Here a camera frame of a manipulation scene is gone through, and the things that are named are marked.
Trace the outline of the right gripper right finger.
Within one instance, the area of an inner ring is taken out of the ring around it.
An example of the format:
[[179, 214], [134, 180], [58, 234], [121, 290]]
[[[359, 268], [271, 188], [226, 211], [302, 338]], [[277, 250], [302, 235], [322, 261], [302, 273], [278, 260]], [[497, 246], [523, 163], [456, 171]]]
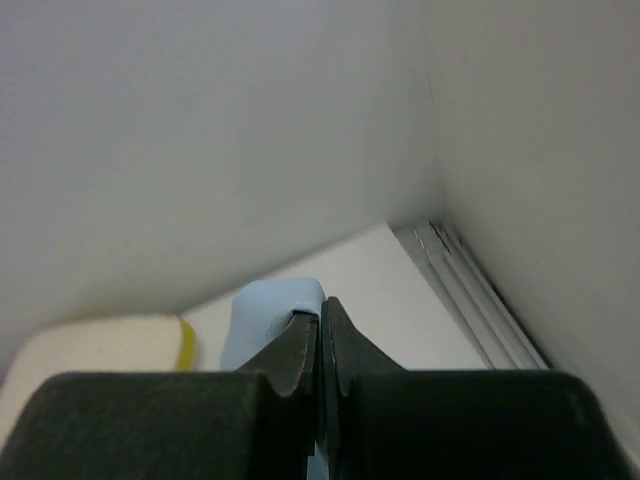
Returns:
[[336, 297], [322, 305], [322, 428], [331, 479], [392, 479], [400, 461], [386, 445], [407, 404], [408, 372], [355, 326]]

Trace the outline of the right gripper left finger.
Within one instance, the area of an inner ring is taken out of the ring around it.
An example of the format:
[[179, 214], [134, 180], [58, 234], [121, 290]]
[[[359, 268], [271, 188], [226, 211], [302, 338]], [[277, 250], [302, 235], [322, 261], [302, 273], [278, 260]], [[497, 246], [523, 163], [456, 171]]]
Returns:
[[290, 424], [306, 454], [314, 451], [317, 426], [319, 323], [317, 315], [295, 311], [285, 330], [237, 369], [263, 375], [281, 399], [293, 402]]

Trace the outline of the light blue pillowcase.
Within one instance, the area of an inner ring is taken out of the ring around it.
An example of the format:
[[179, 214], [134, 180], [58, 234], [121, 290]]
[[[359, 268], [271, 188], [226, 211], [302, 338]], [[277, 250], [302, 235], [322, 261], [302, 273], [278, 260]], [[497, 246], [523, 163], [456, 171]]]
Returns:
[[[230, 327], [216, 387], [217, 438], [213, 445], [224, 479], [305, 479], [316, 452], [321, 427], [320, 333], [325, 294], [321, 284], [308, 277], [259, 280], [241, 289], [232, 301]], [[277, 338], [295, 311], [319, 317], [317, 347], [317, 426], [314, 451], [303, 452], [290, 424], [297, 408], [281, 399], [267, 379], [237, 369]]]

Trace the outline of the cream pillow with yellow edge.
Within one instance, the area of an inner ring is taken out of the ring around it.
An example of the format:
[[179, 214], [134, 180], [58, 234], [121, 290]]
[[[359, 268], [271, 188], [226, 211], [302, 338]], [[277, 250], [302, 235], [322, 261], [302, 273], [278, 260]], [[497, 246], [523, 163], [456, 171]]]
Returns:
[[197, 338], [179, 316], [124, 316], [49, 327], [11, 363], [1, 404], [15, 407], [48, 378], [69, 372], [182, 372], [194, 367]]

